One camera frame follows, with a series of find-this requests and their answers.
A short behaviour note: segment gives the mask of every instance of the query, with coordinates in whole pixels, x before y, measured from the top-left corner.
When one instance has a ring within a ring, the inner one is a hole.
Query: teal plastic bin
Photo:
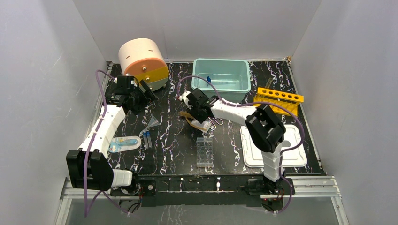
[[[249,63],[245,60],[196,59],[192,74],[206,80],[209,76],[220,96],[231,102],[242,102],[250,91]],[[208,97],[215,95],[213,88],[201,79],[193,78],[191,86]]]

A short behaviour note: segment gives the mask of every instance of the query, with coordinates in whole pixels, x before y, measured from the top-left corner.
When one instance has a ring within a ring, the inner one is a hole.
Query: cable
[[[290,204],[290,202],[291,202],[291,196],[292,196],[293,189],[292,189],[291,183],[290,183],[285,177],[282,176],[282,159],[283,159],[283,158],[282,158],[282,154],[283,154],[284,152],[286,152],[286,151],[290,151],[290,150],[293,150],[293,149],[298,148],[298,147],[304,142],[304,137],[305,137],[304,135],[305,135],[305,134],[304,134],[304,127],[303,127],[303,124],[299,121],[299,119],[298,119],[292,112],[290,112],[289,110],[285,109],[284,107],[282,107],[282,106],[280,106],[280,105],[276,105],[276,104],[273,104],[273,103],[271,103],[271,102],[251,102],[251,103],[245,103],[245,104],[232,104],[232,103],[230,103],[230,102],[224,100],[223,98],[221,98],[220,93],[218,93],[218,91],[217,91],[217,89],[215,88],[215,86],[212,85],[212,84],[211,84],[209,81],[207,81],[205,78],[200,77],[200,76],[193,76],[193,75],[191,75],[191,76],[183,77],[183,78],[178,82],[178,85],[177,85],[177,97],[180,97],[180,84],[181,84],[181,82],[182,82],[183,80],[185,80],[185,79],[188,79],[188,78],[199,78],[199,79],[201,79],[201,80],[207,82],[207,83],[214,89],[214,91],[215,91],[217,97],[218,97],[219,99],[221,99],[221,102],[223,102],[223,103],[226,104],[226,105],[233,106],[233,107],[243,107],[243,106],[250,106],[250,105],[257,105],[257,104],[272,105],[272,106],[274,106],[274,107],[277,107],[277,108],[282,109],[283,111],[287,112],[287,113],[288,113],[291,117],[293,117],[293,119],[297,122],[298,129],[299,129],[299,131],[300,131],[300,137],[301,137],[300,142],[299,142],[296,146],[293,146],[293,147],[290,147],[290,148],[287,148],[287,149],[282,150],[281,153],[280,153],[280,154],[281,154],[281,157],[280,157],[280,161],[279,161],[279,176],[280,176],[286,183],[288,183],[289,189],[290,189],[290,193],[289,193],[289,200],[287,201],[286,205],[285,205],[281,210],[277,211],[276,213],[280,213],[280,212],[285,211],[286,208],[289,206],[289,204]]]
[[[108,77],[110,77],[110,78],[113,79],[113,80],[114,80],[115,78],[112,77],[111,75],[109,75],[108,73],[106,73],[106,72],[103,71],[103,70],[98,69],[98,70],[95,71],[95,77],[96,77],[96,79],[97,79],[97,84],[98,84],[99,91],[100,91],[100,93],[101,93],[102,100],[103,100],[103,104],[104,104],[104,112],[102,113],[102,118],[104,118],[105,115],[106,115],[106,113],[107,113],[107,101],[105,100],[105,93],[104,93],[104,90],[102,89],[102,85],[101,85],[101,82],[100,82],[100,78],[98,77],[98,72],[104,73],[105,75],[107,75]],[[88,164],[88,156],[89,156],[89,153],[90,153],[90,149],[91,149],[91,147],[92,147],[92,143],[94,142],[96,133],[98,132],[98,130],[99,130],[100,126],[101,126],[102,120],[103,120],[103,119],[100,119],[100,120],[99,120],[98,125],[97,125],[96,128],[95,128],[95,133],[92,134],[91,140],[90,140],[90,142],[89,142],[89,144],[88,144],[88,147],[87,147],[87,151],[86,151],[86,153],[85,153],[85,155],[84,155],[84,166],[83,166],[84,217],[87,217],[88,213],[90,212],[90,209],[91,209],[92,205],[94,204],[95,199],[100,195],[100,193],[103,193],[103,194],[105,195],[105,197],[106,197],[108,200],[110,200],[114,206],[118,207],[122,212],[127,213],[127,214],[129,213],[128,211],[126,211],[125,209],[123,209],[123,208],[121,208],[119,205],[117,205],[117,204],[108,196],[108,194],[106,194],[106,192],[104,192],[104,191],[99,191],[99,192],[94,196],[94,198],[92,199],[90,205],[88,205],[88,199],[87,199],[87,192],[88,192],[88,190],[87,190],[87,164]]]

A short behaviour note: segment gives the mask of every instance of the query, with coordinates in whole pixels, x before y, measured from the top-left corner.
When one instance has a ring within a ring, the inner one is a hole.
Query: white wall
[[[52,224],[106,62],[71,0],[0,1],[1,224]]]
[[[397,224],[398,2],[324,0],[292,58],[353,225]]]
[[[164,58],[291,56],[321,0],[73,0],[105,59],[150,38]]]

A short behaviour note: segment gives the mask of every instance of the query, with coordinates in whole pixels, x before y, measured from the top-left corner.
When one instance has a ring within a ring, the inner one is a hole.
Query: marble tabletop
[[[274,79],[271,89],[296,93],[286,61],[249,62],[251,91],[246,94],[243,103],[253,101],[258,87],[264,87],[267,80]],[[159,100],[152,102],[138,115],[128,112],[120,124],[115,137],[138,135],[150,118],[154,116],[160,126],[151,130],[153,147],[144,149],[143,145],[135,150],[108,153],[108,162],[114,169],[129,169],[139,175],[210,175],[210,174],[260,174],[260,168],[248,168],[243,162],[239,124],[224,121],[214,131],[206,134],[191,127],[178,115],[186,106],[176,100],[177,83],[192,75],[193,63],[169,63],[169,81],[165,88],[155,91]],[[121,75],[119,64],[112,66],[111,75]],[[107,91],[113,82],[108,82]],[[181,86],[181,93],[191,90],[191,80],[186,79]],[[290,116],[278,115],[284,124],[294,124]],[[304,149],[308,163],[304,167],[287,167],[287,175],[324,174],[314,151],[314,144],[308,133],[305,118],[299,106],[298,117],[304,125]],[[196,138],[212,137],[214,150],[213,168],[196,167]]]

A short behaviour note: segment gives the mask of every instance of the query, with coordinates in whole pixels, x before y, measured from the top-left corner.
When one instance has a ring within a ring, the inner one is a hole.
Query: yellow test tube rack
[[[297,107],[300,103],[304,102],[304,96],[278,90],[258,88],[253,102],[271,102],[284,107],[297,116]],[[275,113],[289,116],[289,114],[282,109],[276,108],[274,106],[271,106],[271,108]]]

